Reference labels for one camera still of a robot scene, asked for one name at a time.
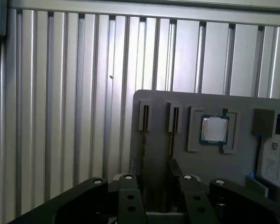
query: white label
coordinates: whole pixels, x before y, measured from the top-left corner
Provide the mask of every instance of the white label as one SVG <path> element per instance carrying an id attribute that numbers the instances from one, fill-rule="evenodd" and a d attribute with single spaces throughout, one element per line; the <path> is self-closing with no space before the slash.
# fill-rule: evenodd
<path id="1" fill-rule="evenodd" d="M 261 175 L 280 187 L 280 135 L 274 135 L 263 145 Z"/>

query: bolt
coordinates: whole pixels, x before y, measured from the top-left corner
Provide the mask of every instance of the bolt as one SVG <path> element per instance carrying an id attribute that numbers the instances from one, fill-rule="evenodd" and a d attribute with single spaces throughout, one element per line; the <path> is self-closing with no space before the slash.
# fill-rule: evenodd
<path id="1" fill-rule="evenodd" d="M 217 180 L 216 183 L 217 183 L 217 184 L 220 184 L 220 185 L 225 184 L 225 182 L 224 182 L 224 181 L 221 181 L 221 180 Z"/>
<path id="2" fill-rule="evenodd" d="M 100 184 L 102 181 L 101 180 L 95 180 L 94 183 L 95 184 Z"/>
<path id="3" fill-rule="evenodd" d="M 187 179 L 187 180 L 192 179 L 192 177 L 189 176 L 189 175 L 185 175 L 183 178 L 184 178 L 184 179 Z"/>

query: gray test fixture plate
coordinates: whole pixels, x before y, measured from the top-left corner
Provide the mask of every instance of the gray test fixture plate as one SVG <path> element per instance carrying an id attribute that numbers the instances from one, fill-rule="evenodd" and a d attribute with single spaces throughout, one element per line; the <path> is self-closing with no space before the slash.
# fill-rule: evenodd
<path id="1" fill-rule="evenodd" d="M 137 91 L 133 99 L 131 161 L 139 158 L 143 146 L 143 131 L 139 130 L 143 117 L 143 102 L 152 108 L 149 112 L 149 131 L 146 134 L 144 180 L 150 189 L 156 191 L 164 186 L 171 135 L 168 132 L 170 103 L 178 104 L 182 108 L 179 114 L 180 133 L 175 135 L 173 158 L 177 160 L 184 174 L 197 175 L 206 184 L 215 178 L 226 178 L 244 185 L 246 175 L 255 172 L 257 161 L 258 138 L 251 133 L 253 109 L 280 110 L 280 99 Z M 191 108 L 203 108 L 204 114 L 208 115 L 220 114 L 224 108 L 240 114 L 236 120 L 238 134 L 234 142 L 234 153 L 224 154 L 220 152 L 219 146 L 203 146 L 198 152 L 188 151 Z M 192 129 L 200 129 L 198 124 L 200 120 L 193 124 Z"/>

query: metal wall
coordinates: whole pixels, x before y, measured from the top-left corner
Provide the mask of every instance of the metal wall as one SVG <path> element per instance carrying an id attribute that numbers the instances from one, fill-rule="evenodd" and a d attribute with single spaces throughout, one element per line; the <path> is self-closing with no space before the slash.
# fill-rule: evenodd
<path id="1" fill-rule="evenodd" d="M 9 2 L 0 41 L 0 224 L 129 167 L 139 89 L 280 98 L 280 14 Z"/>

